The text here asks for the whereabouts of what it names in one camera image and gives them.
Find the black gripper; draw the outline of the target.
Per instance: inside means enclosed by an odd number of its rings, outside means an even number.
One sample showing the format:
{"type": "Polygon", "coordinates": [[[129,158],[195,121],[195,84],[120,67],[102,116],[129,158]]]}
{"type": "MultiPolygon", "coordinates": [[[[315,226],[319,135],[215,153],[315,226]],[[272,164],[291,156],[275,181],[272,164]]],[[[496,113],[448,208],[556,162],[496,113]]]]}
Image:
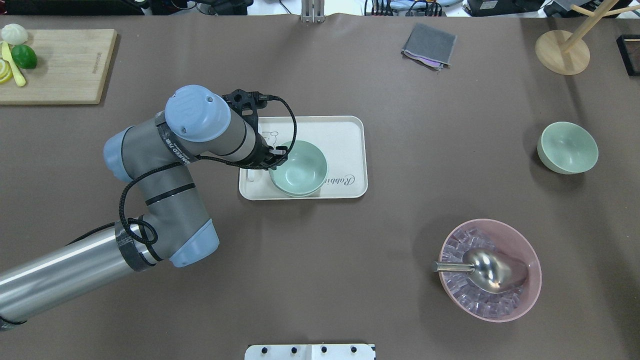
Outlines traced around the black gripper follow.
{"type": "Polygon", "coordinates": [[[253,156],[253,170],[275,170],[287,159],[290,148],[285,145],[273,146],[260,144],[253,156]]]}

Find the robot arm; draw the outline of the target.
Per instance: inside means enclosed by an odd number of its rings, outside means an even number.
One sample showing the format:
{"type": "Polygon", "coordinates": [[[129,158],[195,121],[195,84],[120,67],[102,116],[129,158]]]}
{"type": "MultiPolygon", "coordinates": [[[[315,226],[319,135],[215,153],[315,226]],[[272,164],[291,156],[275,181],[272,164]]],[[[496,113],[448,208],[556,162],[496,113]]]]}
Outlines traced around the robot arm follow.
{"type": "Polygon", "coordinates": [[[4,272],[1,330],[163,260],[181,268],[214,253],[220,240],[188,165],[281,166],[293,147],[268,145],[258,130],[258,110],[270,101],[282,98],[242,89],[217,95],[186,85],[152,119],[108,139],[105,164],[126,183],[118,218],[4,272]]]}

